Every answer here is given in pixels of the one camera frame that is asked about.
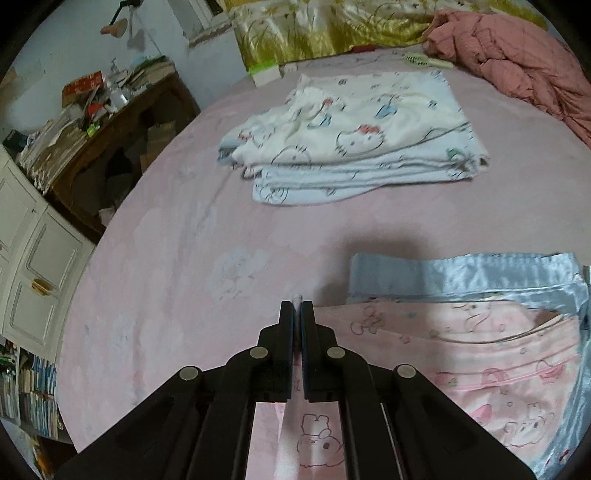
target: white wall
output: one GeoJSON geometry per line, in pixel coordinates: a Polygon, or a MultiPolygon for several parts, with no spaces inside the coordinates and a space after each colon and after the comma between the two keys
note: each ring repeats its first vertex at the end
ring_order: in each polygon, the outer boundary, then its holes
{"type": "MultiPolygon", "coordinates": [[[[43,126],[59,113],[65,84],[108,72],[113,58],[125,67],[140,56],[169,56],[202,109],[246,75],[232,30],[188,49],[165,0],[145,0],[122,38],[101,35],[118,5],[119,0],[66,0],[39,26],[13,63],[26,91],[0,105],[3,124],[23,132],[43,126]]],[[[130,18],[129,9],[119,17],[130,18]]]]}

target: door handle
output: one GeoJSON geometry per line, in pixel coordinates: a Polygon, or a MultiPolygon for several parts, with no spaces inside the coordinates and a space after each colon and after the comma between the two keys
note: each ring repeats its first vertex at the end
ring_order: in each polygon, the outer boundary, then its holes
{"type": "Polygon", "coordinates": [[[44,297],[47,297],[49,295],[49,292],[53,290],[49,283],[40,278],[36,278],[32,281],[31,288],[35,290],[35,292],[37,292],[39,295],[42,295],[44,297]]]}

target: yellow patterned quilt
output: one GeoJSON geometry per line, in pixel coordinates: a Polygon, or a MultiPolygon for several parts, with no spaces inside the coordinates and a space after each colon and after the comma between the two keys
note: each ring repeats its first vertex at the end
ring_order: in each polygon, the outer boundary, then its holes
{"type": "Polygon", "coordinates": [[[547,29],[537,11],[511,0],[226,0],[225,8],[246,68],[414,44],[442,8],[504,12],[547,29]]]}

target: metal screw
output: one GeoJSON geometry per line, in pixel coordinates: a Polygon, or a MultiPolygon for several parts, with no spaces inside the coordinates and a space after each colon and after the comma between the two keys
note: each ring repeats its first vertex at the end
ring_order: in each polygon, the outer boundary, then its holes
{"type": "Polygon", "coordinates": [[[256,346],[251,349],[251,357],[253,358],[261,359],[265,358],[267,355],[269,355],[269,350],[263,346],[256,346]]]}
{"type": "Polygon", "coordinates": [[[417,373],[412,365],[400,365],[396,371],[402,378],[412,378],[417,373]]]}
{"type": "Polygon", "coordinates": [[[185,367],[178,373],[178,375],[185,381],[194,380],[199,375],[199,370],[195,367],[185,367]]]}
{"type": "Polygon", "coordinates": [[[326,351],[326,355],[334,359],[343,358],[345,356],[345,350],[339,346],[332,346],[326,351]]]}

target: white cabinet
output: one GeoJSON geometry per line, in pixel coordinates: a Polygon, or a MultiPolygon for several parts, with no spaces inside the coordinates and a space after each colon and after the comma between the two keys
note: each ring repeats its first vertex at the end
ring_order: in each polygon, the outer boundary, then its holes
{"type": "Polygon", "coordinates": [[[1,165],[2,335],[55,362],[67,311],[93,245],[48,206],[11,160],[1,165]]]}
{"type": "Polygon", "coordinates": [[[8,165],[0,170],[0,255],[10,260],[35,220],[37,201],[8,165]]]}

